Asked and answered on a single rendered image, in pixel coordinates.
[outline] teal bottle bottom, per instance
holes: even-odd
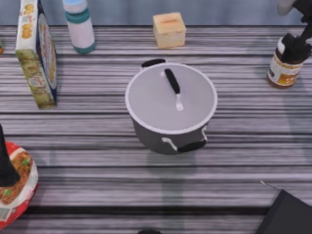
[[[87,48],[78,48],[74,46],[74,49],[80,53],[80,54],[87,54],[90,53],[91,51],[93,51],[96,48],[96,43],[94,42],[92,45],[90,45]]]

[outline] wall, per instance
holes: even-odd
[[[0,25],[16,25],[19,0],[0,0]],[[179,11],[187,25],[297,25],[281,17],[276,0],[89,0],[94,25],[151,25],[152,15]],[[66,23],[61,0],[42,0],[49,24]]]

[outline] lid handle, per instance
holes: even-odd
[[[20,180],[6,150],[3,129],[0,124],[0,187],[12,187]]]
[[[163,58],[156,58],[156,59],[148,60],[142,63],[141,68],[150,67],[150,66],[154,66],[156,64],[165,63],[165,62],[166,60]]]
[[[207,129],[207,126],[203,127],[203,129],[201,130],[201,133],[203,135],[202,141],[192,142],[192,143],[184,145],[182,147],[177,147],[176,145],[174,145],[172,140],[170,138],[167,138],[167,137],[163,137],[162,141],[170,144],[171,147],[173,148],[173,150],[178,152],[178,153],[186,153],[186,152],[198,150],[198,149],[204,147],[208,141],[207,136],[205,134],[206,129]]]
[[[171,85],[171,88],[175,92],[175,96],[176,96],[175,106],[176,106],[176,109],[178,111],[183,111],[184,107],[183,107],[183,104],[181,102],[181,89],[180,89],[179,83],[176,80],[176,77],[175,77],[174,73],[172,72],[172,70],[167,68],[167,69],[165,69],[164,74],[166,75],[167,80],[169,81],[169,83]]]

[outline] wooden table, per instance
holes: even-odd
[[[278,39],[302,27],[189,27],[185,47],[158,50],[151,27],[95,27],[97,49],[77,55],[52,27],[59,103],[37,110],[14,55],[15,27],[0,27],[0,123],[39,166],[40,188],[4,234],[253,234],[277,195],[312,204],[312,64],[288,90],[266,72]],[[127,83],[153,58],[191,65],[219,104],[204,149],[145,149],[124,104]]]

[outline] gray pot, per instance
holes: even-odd
[[[202,148],[217,107],[213,83],[183,64],[154,59],[128,84],[126,106],[136,135],[150,150],[176,155]]]

